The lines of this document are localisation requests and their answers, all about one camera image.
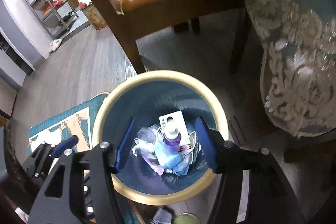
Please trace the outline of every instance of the green round object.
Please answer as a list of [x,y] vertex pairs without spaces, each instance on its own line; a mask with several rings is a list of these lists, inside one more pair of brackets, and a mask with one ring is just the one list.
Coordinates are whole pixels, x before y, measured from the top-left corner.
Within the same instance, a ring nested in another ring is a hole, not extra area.
[[201,222],[197,216],[183,213],[173,219],[173,224],[201,224]]

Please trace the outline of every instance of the gray wood plank floor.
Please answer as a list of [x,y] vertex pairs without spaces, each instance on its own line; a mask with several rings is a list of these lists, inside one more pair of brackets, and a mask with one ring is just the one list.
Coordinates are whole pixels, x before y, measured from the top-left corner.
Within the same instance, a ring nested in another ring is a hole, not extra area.
[[[201,17],[201,33],[198,35],[191,30],[175,34],[169,27],[143,37],[137,41],[143,63],[148,70],[176,70],[201,80],[218,97],[227,119],[230,119],[250,84],[258,81],[263,56],[260,41],[252,30],[238,72],[235,75],[228,73],[237,18],[237,10],[230,10]],[[112,91],[135,74],[107,27],[96,31],[89,26],[70,38],[37,65],[36,71],[26,77],[19,90],[10,130],[18,159],[23,162],[26,158],[29,128],[100,92]],[[283,151],[290,143],[298,145],[288,133],[280,131],[246,148],[257,150],[267,146],[272,149],[299,198],[305,216],[310,218],[328,195],[328,191],[321,190],[321,187],[330,169],[330,161],[325,160],[323,165],[316,162],[317,175],[307,179],[306,175],[310,176],[313,170],[311,162],[283,163]],[[219,175],[207,190],[185,202],[170,205],[170,209],[176,215],[188,211],[197,215],[202,224],[206,223],[220,179]],[[242,203],[247,200],[246,189],[242,200]],[[240,214],[240,218],[244,216],[243,208]]]

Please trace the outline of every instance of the shelf rack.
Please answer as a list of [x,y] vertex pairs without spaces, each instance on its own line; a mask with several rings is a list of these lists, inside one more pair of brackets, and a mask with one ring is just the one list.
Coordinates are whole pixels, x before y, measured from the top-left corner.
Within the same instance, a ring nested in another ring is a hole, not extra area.
[[[39,0],[33,0],[32,2],[29,2],[28,0],[26,0],[27,4],[29,5],[29,7],[30,7],[30,9],[32,10],[32,12],[35,14],[35,16],[36,16],[36,17],[38,18],[38,20],[41,22],[43,28],[50,34],[50,36],[51,36],[53,39],[57,39],[63,31],[65,31],[65,30],[70,30],[69,25],[72,23],[72,21],[73,21],[73,19],[74,19],[75,17],[78,17],[78,14],[77,14],[76,10],[71,6],[70,2],[68,2],[68,0],[65,0],[65,1],[62,3],[62,5],[60,5],[60,6],[56,6],[56,7],[53,6],[53,4],[51,3],[50,0],[46,0],[46,1],[49,3],[51,9],[50,9],[50,10],[49,10],[49,11],[48,11],[42,18],[40,18],[40,17],[38,16],[38,14],[36,13],[36,11],[35,11],[34,8],[33,8],[33,5],[35,5],[38,1],[39,1]],[[58,10],[59,8],[61,8],[61,7],[62,7],[64,4],[66,4],[66,3],[69,4],[69,6],[70,6],[72,12],[74,13],[74,15],[72,15],[72,16],[70,17],[70,19],[68,19],[67,21],[64,21],[64,20],[62,19],[62,17],[59,15],[59,13],[57,12],[57,10]],[[49,30],[49,29],[46,27],[46,25],[44,24],[45,20],[46,20],[51,14],[55,14],[56,17],[57,17],[57,19],[60,21],[60,23],[61,23],[61,25],[62,25],[62,27],[61,27],[60,29],[58,29],[54,34],[52,34],[52,33],[50,32],[50,30]]]

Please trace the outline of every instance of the white bottle cap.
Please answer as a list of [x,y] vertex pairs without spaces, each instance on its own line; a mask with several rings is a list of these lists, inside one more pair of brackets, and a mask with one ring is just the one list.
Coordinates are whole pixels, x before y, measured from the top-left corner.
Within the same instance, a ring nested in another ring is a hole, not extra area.
[[174,122],[168,122],[163,131],[165,137],[169,140],[174,140],[179,136],[179,130]]

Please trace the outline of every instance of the wooden chair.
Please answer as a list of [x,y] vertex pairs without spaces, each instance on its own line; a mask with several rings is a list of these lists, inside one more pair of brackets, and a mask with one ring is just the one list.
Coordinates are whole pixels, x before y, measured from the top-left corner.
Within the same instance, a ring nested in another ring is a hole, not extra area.
[[197,18],[210,13],[241,8],[236,41],[230,62],[231,71],[237,67],[241,51],[249,33],[251,22],[244,0],[92,0],[107,25],[122,46],[135,71],[145,72],[136,39],[163,28],[192,21],[195,32],[199,31]]

